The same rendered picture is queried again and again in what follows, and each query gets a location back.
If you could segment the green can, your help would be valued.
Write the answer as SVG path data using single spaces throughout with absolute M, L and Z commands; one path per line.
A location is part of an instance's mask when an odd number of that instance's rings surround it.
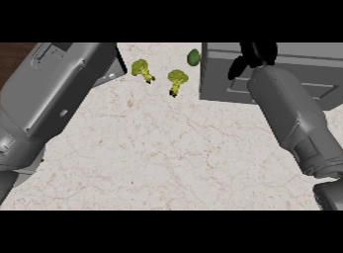
M 189 66 L 195 66 L 199 62 L 199 53 L 196 49 L 192 49 L 186 55 L 186 63 Z

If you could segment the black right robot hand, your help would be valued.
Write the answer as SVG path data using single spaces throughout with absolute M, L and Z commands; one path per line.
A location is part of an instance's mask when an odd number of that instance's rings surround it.
M 229 80 L 241 76 L 247 67 L 273 65 L 278 57 L 278 44 L 275 42 L 241 42 L 239 47 L 241 55 L 233 59 L 227 70 Z

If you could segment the yellow-green broccoli floret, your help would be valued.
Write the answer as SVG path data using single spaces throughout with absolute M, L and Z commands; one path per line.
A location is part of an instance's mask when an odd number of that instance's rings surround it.
M 182 70 L 174 69 L 168 73 L 168 81 L 171 82 L 170 95 L 176 97 L 179 86 L 187 81 L 187 75 Z
M 151 74 L 148 69 L 148 61 L 145 59 L 139 59 L 131 64 L 131 75 L 142 75 L 146 83 L 151 83 L 155 80 L 155 76 Z

